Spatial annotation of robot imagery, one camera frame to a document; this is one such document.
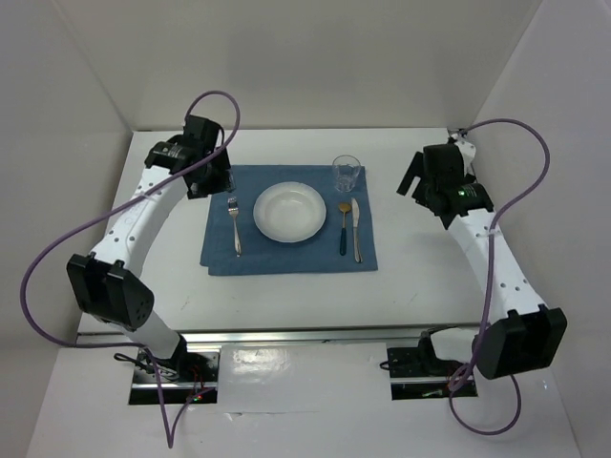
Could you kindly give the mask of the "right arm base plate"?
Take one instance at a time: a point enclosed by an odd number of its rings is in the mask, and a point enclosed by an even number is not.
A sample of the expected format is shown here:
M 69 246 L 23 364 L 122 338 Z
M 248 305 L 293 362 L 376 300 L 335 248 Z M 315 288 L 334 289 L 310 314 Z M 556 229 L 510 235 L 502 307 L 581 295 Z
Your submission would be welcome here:
M 388 347 L 378 366 L 390 377 L 393 401 L 407 401 L 448 398 L 450 378 L 462 363 L 439 360 L 422 345 L 402 345 Z

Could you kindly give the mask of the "silver table knife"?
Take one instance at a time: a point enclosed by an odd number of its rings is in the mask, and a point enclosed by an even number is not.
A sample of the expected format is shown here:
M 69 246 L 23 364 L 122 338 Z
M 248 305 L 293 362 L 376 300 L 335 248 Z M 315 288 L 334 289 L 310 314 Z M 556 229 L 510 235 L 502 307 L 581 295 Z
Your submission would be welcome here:
M 353 252 L 354 259 L 357 263 L 362 263 L 363 258 L 360 249 L 359 240 L 359 220 L 360 220 L 360 208 L 356 198 L 351 199 L 351 211 L 352 211 L 352 238 L 353 238 Z

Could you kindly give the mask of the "blue cloth napkin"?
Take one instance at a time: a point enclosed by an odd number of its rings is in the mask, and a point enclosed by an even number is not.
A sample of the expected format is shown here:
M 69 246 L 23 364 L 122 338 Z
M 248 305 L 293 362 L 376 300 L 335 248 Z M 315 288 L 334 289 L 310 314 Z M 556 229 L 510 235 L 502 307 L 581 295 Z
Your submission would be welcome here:
M 378 269 L 365 168 L 348 195 L 334 188 L 329 165 L 235 165 L 232 172 L 237 184 L 234 196 L 239 206 L 242 254 L 238 256 L 234 248 L 233 223 L 228 213 L 229 196 L 216 194 L 210 199 L 200 254 L 200 265 L 208 269 L 209 275 L 329 274 Z M 253 216 L 257 197 L 268 187 L 287 181 L 312 187 L 321 195 L 327 208 L 326 220 L 316 235 L 296 243 L 281 243 L 266 237 L 256 227 Z M 342 214 L 338 204 L 352 198 L 359 205 L 358 237 L 362 262 L 354 259 L 351 217 L 347 217 L 347 253 L 344 256 L 340 254 Z

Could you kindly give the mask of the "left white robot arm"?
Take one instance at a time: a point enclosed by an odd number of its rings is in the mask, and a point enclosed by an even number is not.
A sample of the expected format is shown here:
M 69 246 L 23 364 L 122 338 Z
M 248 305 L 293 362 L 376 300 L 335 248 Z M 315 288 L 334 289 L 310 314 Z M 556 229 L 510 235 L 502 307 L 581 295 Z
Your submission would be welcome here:
M 191 375 L 205 360 L 189 353 L 184 337 L 154 312 L 154 293 L 140 275 L 161 227 L 183 198 L 232 190 L 228 154 L 214 153 L 223 138 L 220 124 L 188 116 L 181 134 L 149 151 L 134 192 L 138 202 L 119 214 L 88 255 L 73 255 L 67 264 L 80 310 L 147 347 L 156 372 L 168 381 Z

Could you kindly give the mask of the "clear plastic cup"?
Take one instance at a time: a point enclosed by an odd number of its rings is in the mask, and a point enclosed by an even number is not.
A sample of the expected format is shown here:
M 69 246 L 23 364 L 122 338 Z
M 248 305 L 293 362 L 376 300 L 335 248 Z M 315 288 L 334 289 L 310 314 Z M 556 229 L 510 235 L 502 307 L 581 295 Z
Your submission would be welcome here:
M 340 155 L 333 160 L 331 167 L 335 189 L 342 193 L 350 192 L 360 175 L 360 161 L 355 156 Z

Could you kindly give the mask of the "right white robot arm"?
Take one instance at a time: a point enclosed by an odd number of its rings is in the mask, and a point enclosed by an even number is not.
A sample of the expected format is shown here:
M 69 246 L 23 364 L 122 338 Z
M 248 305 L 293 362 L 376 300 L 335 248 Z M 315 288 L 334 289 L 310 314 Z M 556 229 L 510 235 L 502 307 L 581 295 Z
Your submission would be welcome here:
M 474 145 L 454 138 L 424 147 L 397 192 L 438 217 L 472 267 L 485 294 L 486 319 L 463 358 L 493 380 L 549 366 L 568 322 L 519 267 L 488 192 L 467 171 L 474 153 Z

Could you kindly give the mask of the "gold spoon teal handle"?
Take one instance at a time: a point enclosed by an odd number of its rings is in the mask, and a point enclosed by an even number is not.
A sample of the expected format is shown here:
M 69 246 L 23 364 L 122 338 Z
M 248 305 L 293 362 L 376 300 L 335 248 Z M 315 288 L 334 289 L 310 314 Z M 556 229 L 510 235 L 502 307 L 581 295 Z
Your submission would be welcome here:
M 340 202 L 338 205 L 340 212 L 342 213 L 342 229 L 340 236 L 340 247 L 339 253 L 344 256 L 347 253 L 347 215 L 351 211 L 351 204 L 348 202 Z

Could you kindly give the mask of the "silver fork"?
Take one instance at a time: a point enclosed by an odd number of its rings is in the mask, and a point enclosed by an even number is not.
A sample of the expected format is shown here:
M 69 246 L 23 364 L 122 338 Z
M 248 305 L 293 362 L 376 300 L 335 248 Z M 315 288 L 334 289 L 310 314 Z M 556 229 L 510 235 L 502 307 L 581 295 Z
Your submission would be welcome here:
M 241 243 L 239 226 L 238 226 L 238 215 L 240 213 L 239 204 L 235 197 L 231 197 L 228 199 L 227 205 L 228 205 L 228 214 L 232 218 L 232 223 L 233 223 L 234 248 L 235 248 L 236 256 L 240 257 L 242 255 L 242 243 Z

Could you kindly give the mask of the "clear glass bowl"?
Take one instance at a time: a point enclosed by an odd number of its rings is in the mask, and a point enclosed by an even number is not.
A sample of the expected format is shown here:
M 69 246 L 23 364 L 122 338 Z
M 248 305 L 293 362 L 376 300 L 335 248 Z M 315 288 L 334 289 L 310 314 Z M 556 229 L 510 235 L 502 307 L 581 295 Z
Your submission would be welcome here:
M 259 231 L 280 243 L 314 237 L 327 218 L 322 196 L 311 186 L 287 181 L 265 189 L 256 199 L 253 218 Z

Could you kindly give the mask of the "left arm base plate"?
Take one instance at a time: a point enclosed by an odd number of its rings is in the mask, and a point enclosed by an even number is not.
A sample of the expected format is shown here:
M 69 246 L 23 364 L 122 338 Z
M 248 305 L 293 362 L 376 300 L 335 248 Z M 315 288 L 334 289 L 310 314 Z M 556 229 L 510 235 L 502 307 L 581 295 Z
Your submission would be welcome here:
M 218 376 L 221 352 L 206 348 L 200 355 L 206 367 L 189 369 L 186 376 L 164 367 L 159 368 L 164 402 L 168 405 L 184 404 L 188 398 L 194 405 L 212 405 L 218 401 Z M 130 406 L 157 406 L 157 379 L 147 355 L 139 350 L 135 357 L 115 353 L 114 359 L 129 364 L 133 369 L 128 404 Z

